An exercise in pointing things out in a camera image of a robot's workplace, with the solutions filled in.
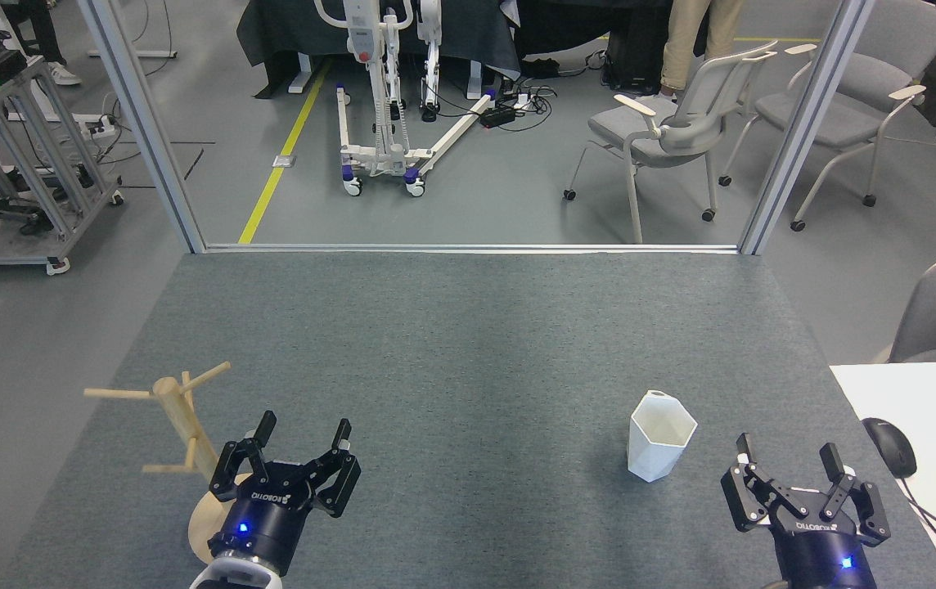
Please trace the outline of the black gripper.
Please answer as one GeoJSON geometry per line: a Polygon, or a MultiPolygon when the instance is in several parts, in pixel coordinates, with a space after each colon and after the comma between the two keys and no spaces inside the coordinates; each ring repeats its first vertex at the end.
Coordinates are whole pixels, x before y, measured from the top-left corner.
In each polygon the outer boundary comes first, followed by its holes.
{"type": "Polygon", "coordinates": [[[276,424],[274,411],[264,411],[252,434],[223,447],[209,490],[233,504],[209,539],[211,567],[233,570],[239,560],[252,574],[285,575],[313,507],[340,518],[351,498],[361,466],[351,452],[349,419],[340,419],[330,450],[307,465],[263,461],[276,424]],[[252,473],[236,483],[244,460],[252,473]]]}
{"type": "Polygon", "coordinates": [[[837,445],[819,450],[830,491],[787,488],[759,467],[752,438],[736,440],[737,462],[720,479],[738,532],[770,515],[782,578],[790,588],[875,588],[864,546],[891,537],[879,488],[858,478],[837,445]]]}

